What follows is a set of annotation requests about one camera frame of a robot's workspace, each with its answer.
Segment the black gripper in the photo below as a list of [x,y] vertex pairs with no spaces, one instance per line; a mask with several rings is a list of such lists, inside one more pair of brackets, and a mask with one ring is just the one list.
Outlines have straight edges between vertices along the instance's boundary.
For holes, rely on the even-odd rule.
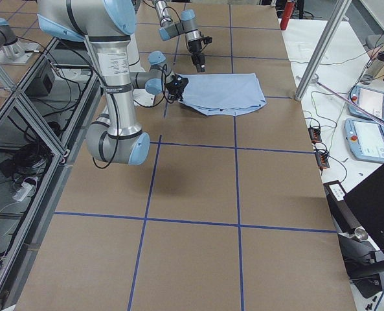
[[203,53],[202,39],[187,41],[187,49],[191,54],[192,63],[196,65],[197,72],[205,72],[205,55]]
[[171,81],[164,84],[168,92],[168,103],[174,103],[175,99],[178,102],[183,102],[183,92],[188,85],[188,78],[180,75],[174,75]]

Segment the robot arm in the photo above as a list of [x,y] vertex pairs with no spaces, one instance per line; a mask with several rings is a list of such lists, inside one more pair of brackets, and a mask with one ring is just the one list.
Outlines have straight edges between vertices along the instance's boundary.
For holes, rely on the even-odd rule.
[[205,72],[204,48],[212,43],[210,36],[204,36],[198,29],[195,12],[191,9],[184,10],[174,21],[169,10],[173,10],[166,1],[152,1],[153,7],[159,18],[159,35],[163,41],[168,41],[174,37],[185,35],[186,49],[191,55],[192,63],[197,72]]
[[179,100],[188,78],[165,67],[163,54],[152,56],[148,72],[130,71],[128,45],[137,20],[131,1],[38,1],[40,29],[58,39],[83,42],[88,64],[104,88],[107,106],[87,131],[86,144],[98,161],[141,165],[150,136],[137,121],[133,90],[152,95],[168,91]]

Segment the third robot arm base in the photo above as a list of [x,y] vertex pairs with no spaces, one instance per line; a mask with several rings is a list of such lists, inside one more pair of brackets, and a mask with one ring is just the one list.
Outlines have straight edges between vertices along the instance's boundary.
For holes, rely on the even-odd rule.
[[0,17],[0,63],[5,65],[26,65],[34,53],[40,51],[38,43],[22,42],[7,20]]

